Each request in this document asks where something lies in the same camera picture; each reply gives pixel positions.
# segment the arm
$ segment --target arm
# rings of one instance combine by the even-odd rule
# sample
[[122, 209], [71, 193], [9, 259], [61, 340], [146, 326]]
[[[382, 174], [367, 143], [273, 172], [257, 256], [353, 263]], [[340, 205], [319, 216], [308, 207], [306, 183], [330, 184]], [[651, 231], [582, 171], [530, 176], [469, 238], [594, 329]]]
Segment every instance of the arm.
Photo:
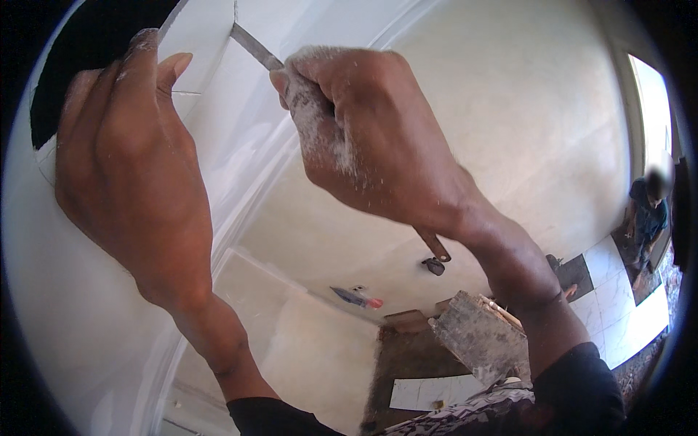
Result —
[[652, 236], [650, 243], [645, 246], [644, 250], [645, 250], [645, 253], [647, 254], [647, 257], [649, 257], [649, 255], [652, 253], [654, 246], [656, 245], [657, 241], [659, 241], [659, 238], [662, 237], [663, 233], [664, 233], [664, 229], [658, 230], [655, 233], [655, 235]]
[[56, 200], [128, 269], [146, 300], [173, 316], [227, 401], [278, 398], [234, 310], [211, 291], [208, 199], [194, 141], [170, 96], [191, 55], [158, 65], [156, 30], [134, 37], [123, 60], [78, 73], [70, 85], [57, 134]]
[[628, 230], [625, 232], [628, 234], [629, 238], [632, 238], [635, 236], [635, 219], [637, 215], [637, 205], [635, 204], [635, 200], [632, 198], [630, 199], [630, 220], [628, 221]]
[[348, 206], [465, 245], [520, 315], [534, 377], [589, 341], [540, 248], [456, 163], [402, 57], [316, 49], [270, 78], [299, 129], [308, 178]]

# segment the putty knife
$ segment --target putty knife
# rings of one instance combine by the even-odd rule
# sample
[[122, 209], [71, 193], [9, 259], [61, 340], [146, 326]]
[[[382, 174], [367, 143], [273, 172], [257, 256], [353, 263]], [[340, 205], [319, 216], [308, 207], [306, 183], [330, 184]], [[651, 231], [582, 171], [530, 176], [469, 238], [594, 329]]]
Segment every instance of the putty knife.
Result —
[[[247, 30], [243, 29], [238, 23], [232, 25], [230, 37], [236, 40], [242, 48], [247, 50], [247, 52], [257, 59], [268, 71], [280, 70], [283, 68], [283, 62], [279, 61], [279, 58], [274, 56], [262, 43], [247, 33]], [[437, 259], [441, 262], [448, 262], [451, 260], [451, 256], [438, 240], [435, 233], [421, 228], [417, 229], [416, 227], [414, 227], [414, 229]]]

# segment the dark shirt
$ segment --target dark shirt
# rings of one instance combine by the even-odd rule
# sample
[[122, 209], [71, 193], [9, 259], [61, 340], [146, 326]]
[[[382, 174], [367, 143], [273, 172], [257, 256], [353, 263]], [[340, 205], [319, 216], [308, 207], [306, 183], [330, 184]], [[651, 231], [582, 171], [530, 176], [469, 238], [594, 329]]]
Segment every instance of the dark shirt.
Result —
[[647, 183], [644, 177], [632, 182], [630, 198], [635, 201], [635, 233], [644, 236], [644, 241], [650, 241], [660, 230], [667, 227], [669, 222], [669, 207], [662, 200], [657, 207], [652, 207], [647, 200]]
[[[458, 414], [427, 414], [399, 434], [605, 435], [617, 430], [625, 418], [616, 378], [593, 343], [577, 345], [543, 371], [533, 383], [533, 393], [536, 406], [547, 416], [542, 427], [526, 417], [530, 400], [507, 398], [482, 406], [462, 422]], [[340, 435], [315, 415], [275, 398], [233, 400], [228, 410], [241, 435]]]

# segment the white tile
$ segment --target white tile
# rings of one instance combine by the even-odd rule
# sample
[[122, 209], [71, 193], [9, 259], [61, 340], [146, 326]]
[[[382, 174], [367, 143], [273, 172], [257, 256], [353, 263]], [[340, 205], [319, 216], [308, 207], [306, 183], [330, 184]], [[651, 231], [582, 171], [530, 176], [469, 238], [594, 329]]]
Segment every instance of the white tile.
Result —
[[594, 288], [603, 285], [619, 271], [625, 270], [621, 254], [618, 252], [611, 235], [606, 236], [601, 242], [585, 251], [584, 261]]
[[451, 377], [423, 379], [419, 386], [417, 410], [434, 410], [434, 403], [443, 401], [447, 404], [451, 396]]
[[593, 336], [601, 330], [603, 326], [601, 324], [601, 312], [599, 310], [599, 303], [596, 299], [596, 291], [591, 291], [577, 300], [570, 303], [572, 311], [577, 314], [581, 322], [586, 327], [590, 336]]
[[662, 284], [630, 314], [604, 329], [609, 368], [621, 365], [645, 348], [668, 323], [667, 294]]
[[635, 354], [632, 335], [628, 334], [630, 314], [604, 329], [606, 364], [613, 369]]
[[480, 383], [472, 374], [448, 377], [451, 379], [451, 396], [446, 405], [464, 403], [483, 389], [485, 385]]
[[604, 328], [616, 323], [635, 309], [635, 298], [625, 269], [608, 279], [596, 290], [601, 324]]
[[606, 361], [606, 341], [604, 340], [604, 332], [600, 331], [595, 335], [591, 335], [591, 342], [596, 344], [599, 349], [599, 356], [601, 360]]
[[396, 379], [390, 396], [393, 409], [417, 410], [417, 398], [422, 379]]

